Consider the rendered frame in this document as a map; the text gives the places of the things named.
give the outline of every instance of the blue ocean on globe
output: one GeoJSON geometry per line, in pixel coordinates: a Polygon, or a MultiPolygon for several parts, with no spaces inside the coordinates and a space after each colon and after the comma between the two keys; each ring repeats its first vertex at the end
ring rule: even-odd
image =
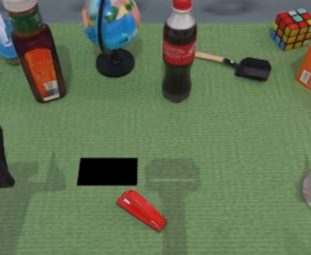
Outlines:
{"type": "MultiPolygon", "coordinates": [[[[102,40],[105,49],[120,49],[138,34],[140,14],[134,0],[104,0],[102,40]]],[[[82,9],[82,26],[89,40],[98,45],[98,11],[101,0],[87,0],[82,9]]]]}

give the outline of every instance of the table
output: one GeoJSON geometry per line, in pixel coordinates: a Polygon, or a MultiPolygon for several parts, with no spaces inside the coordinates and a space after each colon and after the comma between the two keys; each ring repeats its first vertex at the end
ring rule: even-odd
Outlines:
{"type": "Polygon", "coordinates": [[[199,51],[267,59],[271,77],[249,81],[197,59],[189,100],[173,104],[161,95],[161,24],[141,26],[128,47],[136,67],[120,79],[97,73],[79,24],[51,29],[69,85],[62,100],[35,102],[20,67],[0,59],[0,124],[16,179],[0,190],[0,255],[311,254],[299,192],[311,170],[311,92],[294,82],[306,48],[280,51],[266,24],[200,24],[199,51]],[[138,186],[77,187],[80,157],[138,157],[138,186]],[[157,164],[169,164],[164,178],[194,185],[152,189],[157,164]],[[166,216],[162,232],[115,204],[129,188],[166,216]]]}

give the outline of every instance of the small shovel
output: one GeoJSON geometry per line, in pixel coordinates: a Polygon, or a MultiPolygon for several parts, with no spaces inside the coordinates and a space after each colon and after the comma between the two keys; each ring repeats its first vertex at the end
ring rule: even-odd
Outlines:
{"type": "Polygon", "coordinates": [[[269,61],[263,59],[247,57],[244,58],[239,64],[237,64],[228,58],[214,56],[203,52],[196,52],[195,57],[231,66],[235,68],[236,76],[241,76],[257,81],[266,81],[271,71],[271,65],[269,61]]]}

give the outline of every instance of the globe stand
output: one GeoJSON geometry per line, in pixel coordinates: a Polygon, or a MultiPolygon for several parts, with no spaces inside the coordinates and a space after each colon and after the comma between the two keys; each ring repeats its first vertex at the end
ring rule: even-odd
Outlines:
{"type": "Polygon", "coordinates": [[[107,77],[121,77],[130,73],[135,66],[133,55],[125,49],[101,53],[96,58],[96,69],[107,77]]]}
{"type": "Polygon", "coordinates": [[[101,0],[98,9],[97,22],[97,38],[101,53],[96,58],[96,69],[99,73],[107,77],[121,77],[130,73],[135,61],[133,55],[125,49],[115,49],[110,54],[105,53],[102,40],[102,20],[103,9],[105,7],[105,0],[101,0]]]}

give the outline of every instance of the orange label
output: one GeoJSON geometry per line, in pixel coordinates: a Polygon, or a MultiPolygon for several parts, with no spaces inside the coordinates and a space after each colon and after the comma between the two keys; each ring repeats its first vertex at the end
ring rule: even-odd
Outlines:
{"type": "Polygon", "coordinates": [[[49,49],[33,49],[25,54],[35,85],[44,101],[60,97],[52,53],[49,49]]]}

